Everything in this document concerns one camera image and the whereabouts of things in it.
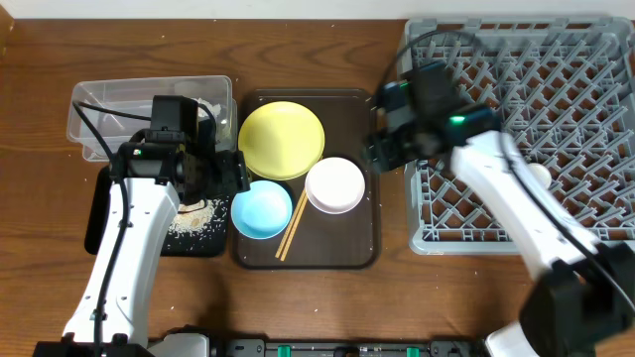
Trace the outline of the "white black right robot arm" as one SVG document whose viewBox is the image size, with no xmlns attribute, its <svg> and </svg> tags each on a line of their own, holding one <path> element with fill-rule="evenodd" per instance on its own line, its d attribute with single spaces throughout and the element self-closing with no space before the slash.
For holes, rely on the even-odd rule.
<svg viewBox="0 0 635 357">
<path fill-rule="evenodd" d="M 634 251 L 606 245 L 531 173 L 484 104 L 411 117 L 365 141 L 377 171 L 442 157 L 510 235 L 535 282 L 517 321 L 489 334 L 491 356 L 573 356 L 634 323 Z"/>
</svg>

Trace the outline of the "white green cup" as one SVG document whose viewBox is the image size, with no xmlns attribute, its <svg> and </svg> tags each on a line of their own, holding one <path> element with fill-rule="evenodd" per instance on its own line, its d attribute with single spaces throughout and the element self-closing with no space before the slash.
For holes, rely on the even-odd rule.
<svg viewBox="0 0 635 357">
<path fill-rule="evenodd" d="M 528 165 L 528 167 L 536 180 L 542 185 L 542 187 L 550 187 L 552 183 L 552 177 L 549 170 L 545 166 L 538 163 L 531 163 Z"/>
</svg>

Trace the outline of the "rice leftovers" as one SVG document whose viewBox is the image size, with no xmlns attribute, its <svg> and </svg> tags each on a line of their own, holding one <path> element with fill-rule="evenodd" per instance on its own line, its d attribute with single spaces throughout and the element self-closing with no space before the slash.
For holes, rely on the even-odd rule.
<svg viewBox="0 0 635 357">
<path fill-rule="evenodd" d="M 180 204 L 168 232 L 178 238 L 202 238 L 224 233 L 227 225 L 228 200 L 202 199 L 191 205 Z"/>
</svg>

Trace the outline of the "light blue bowl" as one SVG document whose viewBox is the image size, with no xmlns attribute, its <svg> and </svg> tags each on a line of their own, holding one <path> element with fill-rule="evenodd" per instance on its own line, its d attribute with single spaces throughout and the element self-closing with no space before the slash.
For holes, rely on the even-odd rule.
<svg viewBox="0 0 635 357">
<path fill-rule="evenodd" d="M 230 216 L 240 234 L 266 240 L 287 228 L 293 210 L 291 196 L 280 184 L 257 180 L 250 184 L 248 191 L 234 196 Z"/>
</svg>

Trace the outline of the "pink bowl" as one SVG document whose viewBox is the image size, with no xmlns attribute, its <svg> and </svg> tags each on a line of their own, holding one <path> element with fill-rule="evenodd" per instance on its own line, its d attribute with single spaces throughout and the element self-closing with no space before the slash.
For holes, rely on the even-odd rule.
<svg viewBox="0 0 635 357">
<path fill-rule="evenodd" d="M 340 157 L 319 161 L 305 180 L 309 202 L 327 214 L 352 210 L 362 200 L 365 188 L 365 178 L 358 165 Z"/>
</svg>

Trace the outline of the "white tissue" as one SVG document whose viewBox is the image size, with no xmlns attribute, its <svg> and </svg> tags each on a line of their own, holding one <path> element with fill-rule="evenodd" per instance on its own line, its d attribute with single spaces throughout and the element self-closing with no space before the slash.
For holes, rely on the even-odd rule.
<svg viewBox="0 0 635 357">
<path fill-rule="evenodd" d="M 219 117 L 222 110 L 219 104 L 211 104 L 202 98 L 198 98 L 196 101 L 198 104 L 197 116 L 200 120 L 209 118 L 217 119 Z"/>
</svg>

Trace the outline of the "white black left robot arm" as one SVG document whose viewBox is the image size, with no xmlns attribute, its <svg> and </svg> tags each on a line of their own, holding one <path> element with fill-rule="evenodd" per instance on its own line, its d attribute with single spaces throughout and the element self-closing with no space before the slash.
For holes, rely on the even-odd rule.
<svg viewBox="0 0 635 357">
<path fill-rule="evenodd" d="M 249 188 L 239 151 L 204 152 L 194 144 L 124 143 L 111 160 L 113 184 L 97 257 L 58 341 L 37 356 L 211 356 L 204 332 L 149 341 L 149 307 L 167 232 L 183 204 Z"/>
</svg>

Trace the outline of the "yellow plate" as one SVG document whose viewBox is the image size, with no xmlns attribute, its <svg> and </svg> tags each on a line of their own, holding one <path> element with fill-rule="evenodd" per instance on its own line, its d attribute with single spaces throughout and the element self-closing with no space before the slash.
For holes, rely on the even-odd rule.
<svg viewBox="0 0 635 357">
<path fill-rule="evenodd" d="M 306 106 L 267 103 L 251 112 L 238 133 L 248 169 L 264 179 L 289 180 L 307 173 L 322 157 L 323 126 Z"/>
</svg>

